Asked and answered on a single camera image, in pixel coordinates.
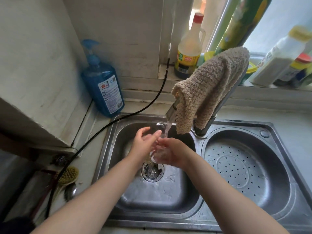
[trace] faucet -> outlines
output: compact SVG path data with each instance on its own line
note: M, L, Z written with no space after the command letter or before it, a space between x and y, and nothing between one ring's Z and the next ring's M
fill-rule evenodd
M249 64L245 68L243 74L238 78L236 83L230 89L230 91L228 91L228 93L224 96L224 98L218 103L218 105L216 106L215 110L213 111L213 114L211 115L211 118L207 122L207 125L205 126L205 128L201 130L201 129L197 128L194 125L194 132L195 132L195 134L197 134L198 136L204 136L207 133L207 131L209 130L210 126L213 124L214 120L216 119L217 112L221 109L221 107L228 100L228 98L231 96L231 94L236 90L236 88L240 84L241 80L244 78L244 76L245 76L245 74L247 72L248 66L249 66ZM177 116L177 105L179 103L180 103L180 98L177 98L175 100L175 102L171 105L169 110L167 111L166 118L167 118L168 122L171 122L171 123L175 122L176 116Z

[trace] blue soap bottle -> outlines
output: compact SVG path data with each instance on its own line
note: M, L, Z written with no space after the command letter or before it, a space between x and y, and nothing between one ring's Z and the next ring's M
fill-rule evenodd
M99 57L93 54L92 47L99 42L84 39L81 43L87 50L89 63L89 67L82 72L81 77L98 110L106 117L114 117L124 107L116 70L111 65L101 62Z

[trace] sink drain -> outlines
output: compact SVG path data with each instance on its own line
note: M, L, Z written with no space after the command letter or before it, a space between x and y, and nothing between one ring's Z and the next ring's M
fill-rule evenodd
M163 176L164 167L162 164L144 163L141 172L144 179L148 182L157 182Z

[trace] white bottle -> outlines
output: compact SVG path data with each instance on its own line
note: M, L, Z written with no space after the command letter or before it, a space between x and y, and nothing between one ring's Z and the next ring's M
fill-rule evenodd
M253 84L271 85L279 74L303 52L312 33L303 26L294 26L284 38L267 53L257 65L258 70L250 77Z
M203 19L203 14L195 13L190 31L179 43L174 72L181 79L189 78L196 68L206 36L205 30L201 28ZM201 39L199 39L199 32L202 32Z

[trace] metal spoon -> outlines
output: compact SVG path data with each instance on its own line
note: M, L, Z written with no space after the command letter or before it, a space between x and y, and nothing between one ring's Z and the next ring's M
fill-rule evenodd
M64 192L64 198L66 202L72 200L75 197L76 191L77 191L77 186L75 182L66 186L65 192Z

